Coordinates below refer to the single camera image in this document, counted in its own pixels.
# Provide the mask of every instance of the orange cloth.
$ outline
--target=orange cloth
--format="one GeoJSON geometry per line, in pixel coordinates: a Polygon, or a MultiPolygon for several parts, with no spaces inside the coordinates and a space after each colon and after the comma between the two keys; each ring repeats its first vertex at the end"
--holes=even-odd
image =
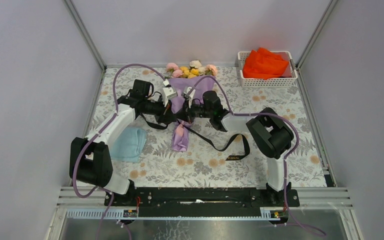
{"type": "Polygon", "coordinates": [[[243,77],[246,79],[272,79],[284,74],[289,62],[280,55],[260,47],[252,50],[243,66],[243,77]]]}

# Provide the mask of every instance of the purple fabric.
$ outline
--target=purple fabric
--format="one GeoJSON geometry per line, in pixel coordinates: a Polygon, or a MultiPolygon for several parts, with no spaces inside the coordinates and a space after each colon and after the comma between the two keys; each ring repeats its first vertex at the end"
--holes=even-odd
{"type": "MultiPolygon", "coordinates": [[[[173,98],[171,100],[171,111],[173,113],[177,113],[180,109],[182,109],[183,103],[185,102],[185,99],[182,97],[182,92],[185,87],[193,87],[197,81],[202,78],[202,76],[196,76],[193,78],[170,78],[168,81],[170,82],[170,85],[176,89],[177,91],[177,97],[173,98]]],[[[195,95],[193,96],[194,99],[199,99],[201,103],[203,102],[203,94],[206,91],[213,90],[214,87],[214,80],[211,78],[204,78],[198,86],[195,88],[195,95]]],[[[182,124],[186,127],[190,127],[192,124],[181,121],[182,124]]],[[[182,126],[179,126],[179,123],[175,123],[175,127],[173,130],[173,136],[171,138],[171,149],[178,152],[185,152],[188,150],[189,145],[189,131],[184,128],[183,129],[183,135],[180,136],[176,133],[177,128],[181,128],[182,126]]]]}

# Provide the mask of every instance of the basket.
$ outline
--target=basket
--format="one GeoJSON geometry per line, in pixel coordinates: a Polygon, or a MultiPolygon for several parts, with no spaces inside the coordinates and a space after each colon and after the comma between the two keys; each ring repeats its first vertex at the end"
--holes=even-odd
{"type": "Polygon", "coordinates": [[[290,87],[298,78],[297,69],[295,68],[294,61],[292,60],[291,53],[288,51],[271,51],[272,53],[279,54],[284,60],[289,62],[289,67],[286,68],[283,76],[279,78],[244,78],[242,69],[244,68],[245,60],[250,55],[250,51],[240,51],[237,53],[237,60],[239,63],[240,85],[242,88],[287,88],[290,87]]]}

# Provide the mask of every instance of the light blue cloth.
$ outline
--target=light blue cloth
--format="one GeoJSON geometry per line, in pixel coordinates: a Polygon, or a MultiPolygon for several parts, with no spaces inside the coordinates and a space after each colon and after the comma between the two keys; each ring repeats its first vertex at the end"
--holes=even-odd
{"type": "Polygon", "coordinates": [[[147,132],[138,127],[126,127],[109,150],[111,159],[137,163],[147,141],[147,132]]]}

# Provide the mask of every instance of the gray wall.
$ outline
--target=gray wall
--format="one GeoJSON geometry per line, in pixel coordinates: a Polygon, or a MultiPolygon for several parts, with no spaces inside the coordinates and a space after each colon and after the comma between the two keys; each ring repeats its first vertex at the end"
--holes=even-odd
{"type": "Polygon", "coordinates": [[[239,51],[298,59],[329,0],[74,0],[107,64],[231,64],[239,51]]]}
{"type": "Polygon", "coordinates": [[[340,1],[302,72],[363,235],[384,239],[384,1],[340,1]]]}
{"type": "Polygon", "coordinates": [[[61,0],[0,0],[0,240],[40,240],[100,70],[61,0]]]}

